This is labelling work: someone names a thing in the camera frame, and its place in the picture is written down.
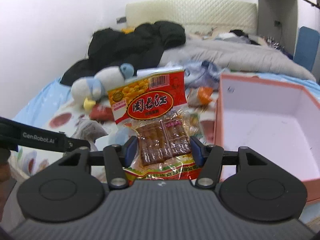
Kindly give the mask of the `red dried tofu snack pack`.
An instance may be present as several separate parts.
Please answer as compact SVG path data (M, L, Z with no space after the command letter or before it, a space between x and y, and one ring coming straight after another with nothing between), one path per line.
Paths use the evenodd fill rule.
M108 91L117 138L137 138L123 168L136 179L189 179L200 173L190 145L184 70L152 74Z

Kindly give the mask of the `orange wrapped snack pack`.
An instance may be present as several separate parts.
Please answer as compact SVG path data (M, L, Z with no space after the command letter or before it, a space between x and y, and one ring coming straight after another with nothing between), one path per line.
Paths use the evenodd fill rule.
M187 95L189 107L204 107L215 104L216 99L212 98L213 89L210 87L191 88Z

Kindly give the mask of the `white blue plush penguin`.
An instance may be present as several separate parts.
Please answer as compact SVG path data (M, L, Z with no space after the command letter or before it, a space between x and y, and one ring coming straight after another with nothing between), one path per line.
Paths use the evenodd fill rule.
M73 102L83 106L85 100L99 101L109 90L123 86L134 75L134 67L129 63L106 67L93 77L77 79L71 86Z

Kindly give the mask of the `pink cardboard box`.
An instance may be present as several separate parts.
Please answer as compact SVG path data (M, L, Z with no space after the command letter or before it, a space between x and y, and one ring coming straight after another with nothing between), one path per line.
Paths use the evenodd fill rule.
M302 85L222 74L215 144L248 146L298 179L319 202L319 101Z

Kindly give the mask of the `translucent blue snack bag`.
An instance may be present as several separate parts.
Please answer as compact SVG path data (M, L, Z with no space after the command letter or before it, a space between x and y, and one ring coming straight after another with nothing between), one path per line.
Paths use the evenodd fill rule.
M220 75L229 73L228 68L220 68L210 61L188 62L183 66L185 88L209 87L219 89Z

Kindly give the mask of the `grey quilt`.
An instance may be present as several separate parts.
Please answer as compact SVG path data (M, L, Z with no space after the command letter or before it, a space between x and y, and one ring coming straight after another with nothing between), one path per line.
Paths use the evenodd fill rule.
M189 61L210 61L236 72L284 74L302 80L316 80L310 71L278 50L220 40L189 39L183 46L165 50L159 65Z

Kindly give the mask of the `black jacket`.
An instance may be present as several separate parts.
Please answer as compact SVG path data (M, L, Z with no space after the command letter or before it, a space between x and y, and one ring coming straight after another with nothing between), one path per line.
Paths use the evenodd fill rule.
M184 45L185 29L177 23L144 23L128 34L111 28L96 31L87 57L73 64L60 83L71 86L81 77L95 76L100 70L129 63L134 70L157 67L165 50Z

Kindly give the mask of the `cream padded headboard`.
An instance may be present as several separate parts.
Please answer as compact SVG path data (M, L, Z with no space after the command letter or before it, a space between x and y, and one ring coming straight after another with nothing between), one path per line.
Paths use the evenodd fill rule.
M207 33L214 28L240 29L255 35L258 11L255 3L236 0L149 0L129 3L125 8L126 26L170 21L189 33Z

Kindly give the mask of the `blue chair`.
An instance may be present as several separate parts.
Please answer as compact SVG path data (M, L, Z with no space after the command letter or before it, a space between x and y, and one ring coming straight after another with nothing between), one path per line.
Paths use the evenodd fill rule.
M305 26L300 27L293 61L312 72L318 46L319 32Z

